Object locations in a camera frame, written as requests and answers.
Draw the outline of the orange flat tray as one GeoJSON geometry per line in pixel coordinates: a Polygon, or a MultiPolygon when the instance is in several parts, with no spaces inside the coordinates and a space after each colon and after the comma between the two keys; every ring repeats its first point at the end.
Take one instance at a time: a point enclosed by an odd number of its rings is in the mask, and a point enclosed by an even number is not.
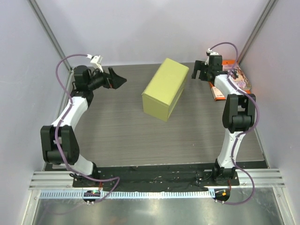
{"type": "MultiPolygon", "coordinates": [[[[222,65],[223,65],[223,70],[224,71],[229,71],[229,69],[232,67],[233,60],[223,60],[222,65]]],[[[209,82],[210,88],[212,88],[214,85],[209,82]]]]}

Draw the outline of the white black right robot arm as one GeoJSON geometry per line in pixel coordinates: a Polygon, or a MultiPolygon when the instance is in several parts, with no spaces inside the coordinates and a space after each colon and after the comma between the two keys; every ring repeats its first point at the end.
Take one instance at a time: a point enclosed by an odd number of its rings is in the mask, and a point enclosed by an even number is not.
{"type": "Polygon", "coordinates": [[[225,128],[225,138],[222,149],[212,169],[212,181],[223,185],[234,178],[237,168],[235,162],[241,141],[255,123],[255,95],[248,95],[239,88],[230,76],[223,70],[223,59],[217,52],[208,51],[206,61],[195,61],[191,78],[195,79],[199,72],[199,79],[212,83],[226,97],[222,115],[225,128]]]}

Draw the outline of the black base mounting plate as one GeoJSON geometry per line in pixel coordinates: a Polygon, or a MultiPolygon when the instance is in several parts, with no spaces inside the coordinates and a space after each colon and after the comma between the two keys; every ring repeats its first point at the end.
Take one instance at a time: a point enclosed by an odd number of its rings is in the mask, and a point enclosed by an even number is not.
{"type": "Polygon", "coordinates": [[[119,192],[191,192],[212,186],[238,186],[237,173],[230,181],[214,180],[212,163],[99,167],[100,179],[120,177],[119,192]]]}

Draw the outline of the white red small box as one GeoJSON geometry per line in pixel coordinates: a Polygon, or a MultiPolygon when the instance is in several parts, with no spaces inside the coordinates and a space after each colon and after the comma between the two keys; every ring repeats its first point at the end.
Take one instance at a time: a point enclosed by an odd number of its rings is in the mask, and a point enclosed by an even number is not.
{"type": "Polygon", "coordinates": [[[218,88],[213,86],[211,88],[211,92],[212,92],[212,95],[213,95],[213,98],[214,98],[215,101],[226,100],[226,98],[224,97],[224,95],[222,94],[222,92],[218,88]]]}

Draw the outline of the right aluminium corner post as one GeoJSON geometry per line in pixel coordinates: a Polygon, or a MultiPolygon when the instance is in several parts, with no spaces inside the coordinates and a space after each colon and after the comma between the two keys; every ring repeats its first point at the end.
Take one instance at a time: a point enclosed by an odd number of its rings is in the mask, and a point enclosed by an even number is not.
{"type": "Polygon", "coordinates": [[[244,44],[244,46],[240,52],[240,55],[238,58],[239,65],[242,63],[242,61],[246,57],[246,54],[248,53],[250,47],[252,46],[252,44],[254,43],[254,41],[256,40],[258,35],[260,34],[264,24],[268,20],[270,14],[273,11],[273,9],[275,8],[277,2],[278,2],[278,0],[268,0],[267,1],[267,4],[265,5],[263,11],[261,12],[254,28],[252,29],[246,43],[244,44]]]}

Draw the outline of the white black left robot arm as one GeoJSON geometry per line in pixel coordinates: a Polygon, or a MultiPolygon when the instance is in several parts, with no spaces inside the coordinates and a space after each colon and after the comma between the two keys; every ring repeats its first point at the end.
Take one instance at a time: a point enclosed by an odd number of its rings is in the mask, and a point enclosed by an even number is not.
{"type": "Polygon", "coordinates": [[[74,130],[91,105],[94,90],[100,87],[118,89],[127,80],[111,67],[105,72],[84,65],[74,68],[74,78],[67,106],[51,125],[42,126],[40,130],[43,159],[49,164],[67,168],[73,178],[95,187],[100,181],[97,166],[80,154],[74,130]]]}

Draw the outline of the aluminium corner post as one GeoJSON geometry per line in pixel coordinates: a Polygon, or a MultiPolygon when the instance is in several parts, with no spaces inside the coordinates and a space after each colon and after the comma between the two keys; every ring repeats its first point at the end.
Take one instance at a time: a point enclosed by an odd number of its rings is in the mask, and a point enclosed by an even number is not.
{"type": "Polygon", "coordinates": [[[34,12],[34,14],[36,15],[38,21],[40,22],[44,32],[46,33],[46,35],[48,36],[50,42],[52,43],[55,51],[57,52],[57,54],[59,55],[60,59],[62,60],[63,58],[66,57],[66,55],[64,54],[55,34],[53,33],[47,19],[45,18],[40,6],[38,5],[36,0],[27,0],[27,2],[29,3],[32,11],[34,12]]]}
{"type": "Polygon", "coordinates": [[[264,24],[268,20],[270,14],[273,11],[273,9],[275,8],[277,2],[278,2],[278,0],[268,0],[267,1],[267,4],[265,5],[263,11],[261,12],[254,28],[252,29],[246,43],[244,44],[244,46],[240,52],[240,55],[238,58],[239,65],[242,63],[242,61],[246,57],[246,54],[248,53],[250,47],[252,46],[252,44],[254,43],[254,41],[256,40],[258,35],[260,34],[264,24]]]}

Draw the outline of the green metal drawer toolbox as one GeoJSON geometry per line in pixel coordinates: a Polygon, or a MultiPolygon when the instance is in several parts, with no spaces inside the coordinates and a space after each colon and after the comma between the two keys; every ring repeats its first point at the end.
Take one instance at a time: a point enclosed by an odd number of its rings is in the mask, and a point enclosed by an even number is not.
{"type": "Polygon", "coordinates": [[[166,58],[142,93],[143,112],[168,121],[187,80],[189,67],[166,58]]]}

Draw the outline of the left aluminium corner post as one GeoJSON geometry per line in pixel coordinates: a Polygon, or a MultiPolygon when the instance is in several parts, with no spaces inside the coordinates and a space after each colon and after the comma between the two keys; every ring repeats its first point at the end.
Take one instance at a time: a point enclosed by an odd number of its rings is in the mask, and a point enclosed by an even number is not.
{"type": "Polygon", "coordinates": [[[34,12],[34,14],[36,15],[38,21],[40,22],[44,32],[46,33],[46,35],[48,36],[50,42],[52,43],[55,51],[57,52],[57,54],[59,55],[60,59],[62,60],[63,58],[66,57],[66,55],[64,54],[55,34],[53,33],[47,19],[45,18],[40,6],[38,5],[36,0],[27,0],[27,2],[29,3],[32,11],[34,12]]]}

